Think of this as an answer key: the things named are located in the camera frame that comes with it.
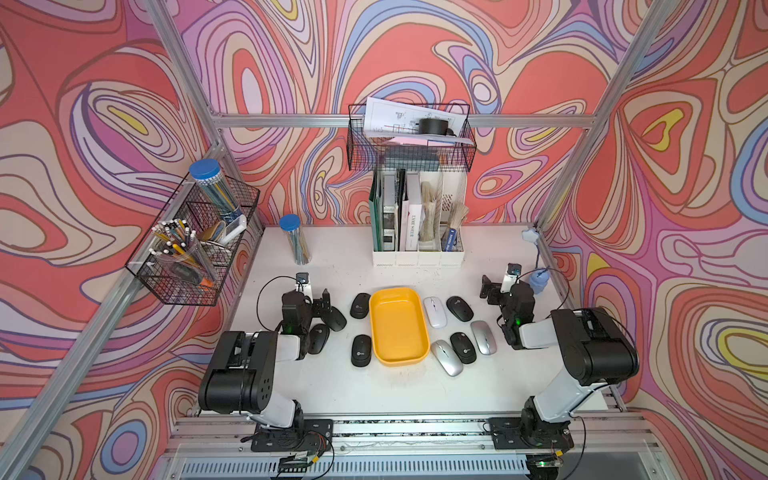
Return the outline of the white mouse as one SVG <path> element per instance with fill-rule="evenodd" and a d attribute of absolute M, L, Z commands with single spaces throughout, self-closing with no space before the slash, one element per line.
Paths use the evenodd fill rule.
<path fill-rule="evenodd" d="M 426 297 L 423 300 L 423 307 L 427 321 L 433 329 L 442 329 L 447 326 L 448 318 L 446 311 L 438 297 Z"/>

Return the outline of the black mouse with flower sticker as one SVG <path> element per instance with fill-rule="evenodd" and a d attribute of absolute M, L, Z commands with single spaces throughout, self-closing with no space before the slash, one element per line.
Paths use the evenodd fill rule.
<path fill-rule="evenodd" d="M 470 338 L 463 332 L 455 332 L 450 336 L 451 346 L 464 365 L 472 364 L 477 359 L 476 349 Z"/>

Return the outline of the yellow storage tray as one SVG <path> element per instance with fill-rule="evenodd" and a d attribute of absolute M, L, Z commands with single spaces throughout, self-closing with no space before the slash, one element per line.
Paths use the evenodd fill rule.
<path fill-rule="evenodd" d="M 423 361 L 430 339 L 422 300 L 412 288 L 375 292 L 369 302 L 373 351 L 385 366 L 401 367 Z"/>

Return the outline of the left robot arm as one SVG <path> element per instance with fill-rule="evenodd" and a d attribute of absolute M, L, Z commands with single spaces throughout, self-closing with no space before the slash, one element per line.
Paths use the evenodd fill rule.
<path fill-rule="evenodd" d="M 276 387 L 276 365 L 301 361 L 322 350 L 319 335 L 330 328 L 323 321 L 333 313 L 331 296 L 310 299 L 299 290 L 282 295 L 283 320 L 276 331 L 223 333 L 203 375 L 198 405 L 218 414 L 246 414 L 272 430 L 300 432 L 304 429 L 300 403 L 281 394 Z"/>

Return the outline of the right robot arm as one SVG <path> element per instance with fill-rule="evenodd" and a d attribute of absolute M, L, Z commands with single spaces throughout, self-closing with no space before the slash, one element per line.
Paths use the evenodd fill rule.
<path fill-rule="evenodd" d="M 605 309 L 556 309 L 534 319 L 532 286 L 522 280 L 481 277 L 479 297 L 500 309 L 499 328 L 515 350 L 556 347 L 563 367 L 547 387 L 529 397 L 521 412 L 525 441 L 541 446 L 565 434 L 572 413 L 593 393 L 635 376 L 640 367 L 634 342 Z"/>

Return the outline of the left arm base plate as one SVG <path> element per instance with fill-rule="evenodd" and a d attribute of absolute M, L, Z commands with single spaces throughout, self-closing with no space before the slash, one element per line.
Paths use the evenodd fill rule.
<path fill-rule="evenodd" d="M 330 449 L 333 429 L 331 419 L 297 420 L 288 428 L 258 425 L 244 443 L 249 443 L 251 451 L 256 453 L 323 453 Z"/>

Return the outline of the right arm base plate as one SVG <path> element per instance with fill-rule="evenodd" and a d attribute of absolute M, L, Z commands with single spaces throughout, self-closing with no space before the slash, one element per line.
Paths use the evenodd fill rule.
<path fill-rule="evenodd" d="M 546 450 L 567 452 L 574 447 L 570 423 L 548 423 L 521 417 L 488 420 L 496 450 Z"/>

